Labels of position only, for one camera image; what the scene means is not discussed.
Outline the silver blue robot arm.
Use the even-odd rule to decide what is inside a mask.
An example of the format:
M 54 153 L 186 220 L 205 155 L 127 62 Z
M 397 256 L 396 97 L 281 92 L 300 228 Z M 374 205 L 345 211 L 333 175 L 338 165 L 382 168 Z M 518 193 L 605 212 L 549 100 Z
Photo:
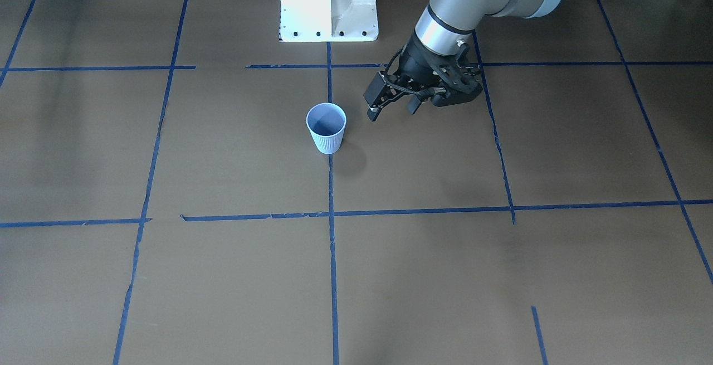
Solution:
M 429 0 L 407 43 L 378 71 L 364 93 L 369 120 L 402 98 L 414 114 L 429 101 L 437 108 L 465 104 L 483 91 L 481 71 L 467 61 L 468 38 L 485 17 L 543 17 L 561 0 Z

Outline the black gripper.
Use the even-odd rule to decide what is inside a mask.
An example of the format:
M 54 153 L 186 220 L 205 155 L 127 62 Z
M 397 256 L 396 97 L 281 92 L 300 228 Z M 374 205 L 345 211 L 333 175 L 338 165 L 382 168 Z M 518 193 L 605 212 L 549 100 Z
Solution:
M 403 91 L 395 88 L 394 83 L 413 91 L 438 88 L 442 83 L 440 77 L 442 72 L 433 67 L 441 65 L 445 59 L 446 56 L 431 51 L 421 42 L 417 33 L 412 32 L 399 54 L 399 66 L 394 73 L 397 77 L 395 81 L 393 82 L 384 71 L 377 71 L 363 94 L 368 106 L 369 121 L 377 121 L 385 106 L 403 96 Z M 413 94 L 407 104 L 408 113 L 415 114 L 422 103 L 423 96 Z

